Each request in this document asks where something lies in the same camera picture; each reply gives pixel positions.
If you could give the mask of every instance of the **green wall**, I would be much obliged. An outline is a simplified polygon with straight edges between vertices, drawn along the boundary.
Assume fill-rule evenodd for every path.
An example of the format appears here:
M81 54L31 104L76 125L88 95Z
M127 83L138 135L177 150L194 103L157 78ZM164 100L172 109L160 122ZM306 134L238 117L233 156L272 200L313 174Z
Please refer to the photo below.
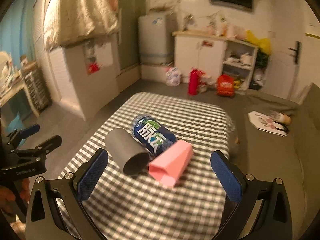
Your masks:
M121 9L121 69L139 62L138 18L146 14L146 0L119 0Z

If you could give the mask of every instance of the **cabinet shelf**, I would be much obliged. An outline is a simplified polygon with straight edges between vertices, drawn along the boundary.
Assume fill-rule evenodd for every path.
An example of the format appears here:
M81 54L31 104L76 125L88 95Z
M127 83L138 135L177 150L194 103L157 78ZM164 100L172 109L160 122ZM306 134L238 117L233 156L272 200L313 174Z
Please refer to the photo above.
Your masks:
M242 69L246 69L246 70L252 70L252 66L242 65L241 63L238 63L238 62L227 62L227 61L224 61L223 63L225 65L229 65L229 66L232 66L232 67L242 68Z

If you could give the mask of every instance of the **metal screw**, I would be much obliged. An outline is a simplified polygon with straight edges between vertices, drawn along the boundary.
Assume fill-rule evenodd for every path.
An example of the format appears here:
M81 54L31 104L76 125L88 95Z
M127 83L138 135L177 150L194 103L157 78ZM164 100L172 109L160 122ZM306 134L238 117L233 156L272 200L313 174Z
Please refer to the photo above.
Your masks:
M64 177L66 179L71 179L73 177L73 173L72 172L68 172L66 175L64 175Z
M42 176L39 176L38 178L36 178L36 182L37 183L40 183L41 181L43 181L43 177Z
M253 180L254 180L254 176L251 175L251 174L247 174L245 177L246 177L246 179L249 180L249 181L253 181Z
M282 179L276 178L276 183L281 185L283 183Z

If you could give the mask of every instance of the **blue textured pad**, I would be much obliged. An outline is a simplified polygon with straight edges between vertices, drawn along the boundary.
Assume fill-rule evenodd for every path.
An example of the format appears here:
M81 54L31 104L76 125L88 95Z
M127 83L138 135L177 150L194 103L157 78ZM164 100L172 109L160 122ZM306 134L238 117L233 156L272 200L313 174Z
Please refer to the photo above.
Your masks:
M239 203L242 199L241 184L216 152L211 154L211 167L220 180L228 198Z
M80 202L89 199L94 187L96 186L107 165L108 153L103 150L88 169L86 174L79 181L77 197Z

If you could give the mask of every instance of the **black and white gingham cloth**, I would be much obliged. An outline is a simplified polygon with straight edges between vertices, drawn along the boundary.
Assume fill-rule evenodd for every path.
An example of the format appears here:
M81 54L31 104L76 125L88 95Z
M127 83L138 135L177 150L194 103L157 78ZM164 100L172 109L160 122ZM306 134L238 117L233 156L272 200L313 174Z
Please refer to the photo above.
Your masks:
M138 93L122 105L71 160L61 177L75 172L99 148L115 128L131 133L131 121L148 113L173 132L177 139L192 144L194 156L178 185L167 188L148 170L136 178L122 174L109 155L109 163L89 200L83 206L100 231L111 239L212 239L220 226L225 191L210 166L210 156L221 150L228 157L228 132L233 123L218 106ZM76 235L62 202L62 215Z

